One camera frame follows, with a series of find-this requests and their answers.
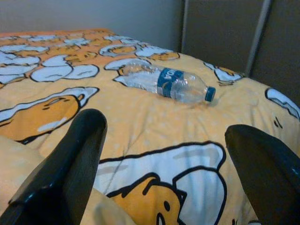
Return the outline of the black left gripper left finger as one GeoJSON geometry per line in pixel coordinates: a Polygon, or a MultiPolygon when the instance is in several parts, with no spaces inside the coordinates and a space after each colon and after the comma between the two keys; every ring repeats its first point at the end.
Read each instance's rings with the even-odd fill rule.
{"type": "Polygon", "coordinates": [[[107,120],[82,110],[51,154],[25,179],[0,217],[3,225],[80,224],[105,142],[107,120]]]}

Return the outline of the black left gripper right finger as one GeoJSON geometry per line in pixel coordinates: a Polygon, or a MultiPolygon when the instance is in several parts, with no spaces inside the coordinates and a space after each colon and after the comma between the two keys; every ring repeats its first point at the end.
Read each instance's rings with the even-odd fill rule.
{"type": "Polygon", "coordinates": [[[231,125],[225,143],[243,190],[262,225],[300,223],[300,159],[255,127],[231,125]]]}

